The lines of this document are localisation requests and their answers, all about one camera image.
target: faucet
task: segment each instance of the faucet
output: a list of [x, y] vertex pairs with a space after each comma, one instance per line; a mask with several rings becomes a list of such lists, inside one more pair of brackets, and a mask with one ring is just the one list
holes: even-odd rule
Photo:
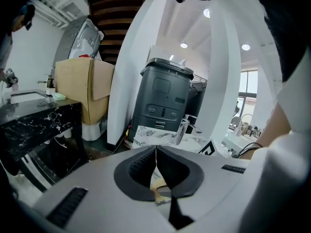
[[176, 133], [175, 140], [174, 140], [174, 144], [175, 145], [179, 145], [180, 144], [181, 140], [183, 139], [183, 137], [184, 137], [184, 135], [186, 133], [186, 130], [187, 130], [188, 126], [192, 127], [195, 130], [196, 133], [202, 133], [202, 131], [200, 131], [193, 124], [190, 123], [190, 121], [188, 120], [188, 117], [193, 117], [193, 118], [197, 119], [196, 116], [192, 116], [192, 115], [185, 115], [185, 118], [181, 119], [178, 131]]

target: person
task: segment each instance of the person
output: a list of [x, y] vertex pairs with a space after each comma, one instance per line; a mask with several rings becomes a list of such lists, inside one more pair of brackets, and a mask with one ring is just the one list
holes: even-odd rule
[[[310, 47], [311, 34], [309, 23], [309, 0], [259, 0], [265, 10], [265, 22], [274, 38], [279, 54], [282, 82], [285, 83], [301, 58]], [[263, 147], [269, 146], [277, 137], [288, 134], [290, 124], [277, 103], [265, 130], [256, 141]], [[251, 159], [259, 146], [254, 144], [241, 156]]]
[[19, 11], [19, 14], [13, 20], [10, 30], [5, 34], [2, 40], [2, 44], [0, 46], [0, 81], [6, 82], [7, 88], [12, 87], [12, 85], [17, 84], [18, 82], [18, 79], [15, 77], [11, 69], [9, 69], [9, 72], [6, 74], [4, 73], [6, 63], [12, 50], [12, 33], [20, 30], [24, 26], [26, 30], [29, 30], [32, 26], [32, 19], [34, 15], [35, 7], [32, 4], [23, 6]]

